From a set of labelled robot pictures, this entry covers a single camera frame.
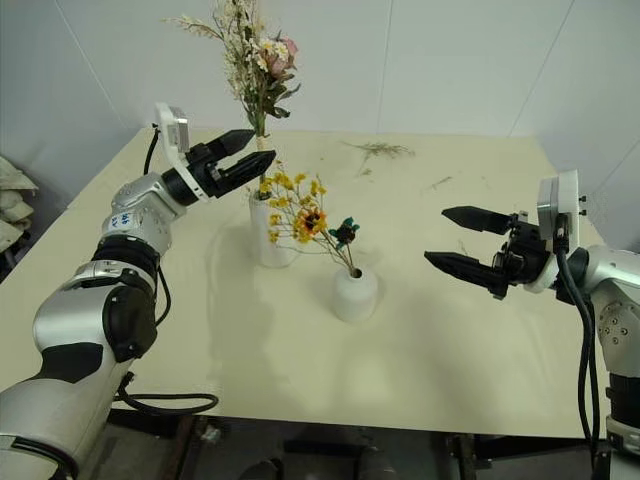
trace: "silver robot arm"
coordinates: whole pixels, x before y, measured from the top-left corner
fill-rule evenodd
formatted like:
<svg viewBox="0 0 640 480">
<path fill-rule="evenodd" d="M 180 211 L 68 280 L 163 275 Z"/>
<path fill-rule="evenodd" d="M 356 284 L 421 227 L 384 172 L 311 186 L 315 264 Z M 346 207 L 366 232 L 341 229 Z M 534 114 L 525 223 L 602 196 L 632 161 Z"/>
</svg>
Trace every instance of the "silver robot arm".
<svg viewBox="0 0 640 480">
<path fill-rule="evenodd" d="M 42 367 L 0 393 L 0 478 L 75 478 L 103 427 L 131 363 L 152 346 L 160 258 L 186 207 L 262 174 L 275 152 L 229 169 L 217 162 L 253 136 L 235 130 L 189 150 L 186 118 L 157 106 L 174 168 L 149 173 L 115 195 L 92 260 L 40 307 L 33 325 Z"/>
<path fill-rule="evenodd" d="M 598 451 L 594 479 L 640 478 L 640 256 L 606 246 L 579 247 L 576 171 L 541 182 L 540 225 L 527 223 L 525 212 L 503 215 L 477 207 L 454 207 L 442 213 L 458 225 L 499 235 L 508 241 L 491 266 L 452 252 L 425 252 L 435 267 L 504 298 L 509 286 L 522 284 L 533 293 L 551 288 L 556 297 L 575 303 L 559 272 L 558 256 L 568 257 L 568 274 L 577 293 L 593 311 L 610 387 L 607 417 L 609 451 Z"/>
</svg>

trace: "floor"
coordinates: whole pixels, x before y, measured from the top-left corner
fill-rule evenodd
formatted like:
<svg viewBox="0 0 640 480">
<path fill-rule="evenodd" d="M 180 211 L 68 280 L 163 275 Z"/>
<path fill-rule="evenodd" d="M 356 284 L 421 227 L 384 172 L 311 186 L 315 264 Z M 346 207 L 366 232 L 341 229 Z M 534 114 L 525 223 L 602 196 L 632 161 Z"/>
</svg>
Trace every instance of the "floor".
<svg viewBox="0 0 640 480">
<path fill-rule="evenodd" d="M 284 453 L 285 444 L 374 445 L 386 452 L 398 480 L 458 480 L 457 464 L 438 433 L 220 419 L 180 480 L 238 480 L 251 465 L 280 458 L 284 480 L 352 480 L 354 460 L 344 456 Z M 171 441 L 108 425 L 79 480 L 161 479 Z M 588 455 L 570 451 L 493 462 L 478 480 L 588 479 Z M 385 480 L 391 477 L 375 477 Z"/>
</svg>

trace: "white tabletop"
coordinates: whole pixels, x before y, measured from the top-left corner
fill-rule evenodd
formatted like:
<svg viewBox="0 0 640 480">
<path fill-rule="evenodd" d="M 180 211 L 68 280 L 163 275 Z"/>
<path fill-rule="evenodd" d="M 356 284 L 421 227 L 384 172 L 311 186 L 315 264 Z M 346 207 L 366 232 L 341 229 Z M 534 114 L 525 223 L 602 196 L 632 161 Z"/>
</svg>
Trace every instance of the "white tabletop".
<svg viewBox="0 0 640 480">
<path fill-rule="evenodd" d="M 192 143 L 216 133 L 192 132 Z M 111 198 L 139 176 L 150 137 L 142 130 L 0 285 L 0 389 L 38 370 L 35 312 L 90 259 Z M 237 191 L 173 225 L 163 259 L 173 308 L 133 365 L 132 392 L 213 391 L 221 402 L 210 413 L 226 416 L 581 435 L 575 308 L 521 287 L 500 302 L 423 258 L 426 249 L 459 251 L 488 263 L 503 242 L 459 228 L 443 208 L 525 209 L 536 221 L 539 180 L 554 170 L 533 139 L 275 132 L 271 141 L 291 171 L 322 176 L 330 223 L 353 216 L 361 225 L 356 262 L 382 286 L 374 316 L 351 325 L 331 313 L 337 266 L 327 257 L 301 256 L 276 270 L 255 265 L 247 193 Z M 371 158 L 370 175 L 359 176 L 362 152 L 344 142 L 370 141 L 415 156 Z M 161 172 L 168 166 L 159 150 L 152 168 Z M 601 241 L 588 221 L 581 228 L 583 244 Z"/>
</svg>

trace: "white vase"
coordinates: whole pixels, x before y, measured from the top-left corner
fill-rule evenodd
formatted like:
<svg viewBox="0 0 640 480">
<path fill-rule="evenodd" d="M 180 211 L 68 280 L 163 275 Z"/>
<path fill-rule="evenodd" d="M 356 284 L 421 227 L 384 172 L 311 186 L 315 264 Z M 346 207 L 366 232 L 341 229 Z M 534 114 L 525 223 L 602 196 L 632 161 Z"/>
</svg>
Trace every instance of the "white vase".
<svg viewBox="0 0 640 480">
<path fill-rule="evenodd" d="M 360 277 L 341 268 L 333 277 L 333 311 L 341 320 L 357 323 L 369 318 L 378 301 L 378 278 L 371 270 L 359 270 Z"/>
<path fill-rule="evenodd" d="M 256 137 L 258 151 L 271 150 L 265 137 Z M 272 214 L 280 213 L 269 206 L 269 198 L 260 198 L 260 191 L 252 191 L 249 197 L 249 212 L 251 214 L 251 236 L 253 255 L 263 267 L 282 268 L 293 262 L 298 256 L 296 242 L 292 238 L 280 238 L 278 243 L 269 240 L 271 225 L 269 219 Z"/>
</svg>

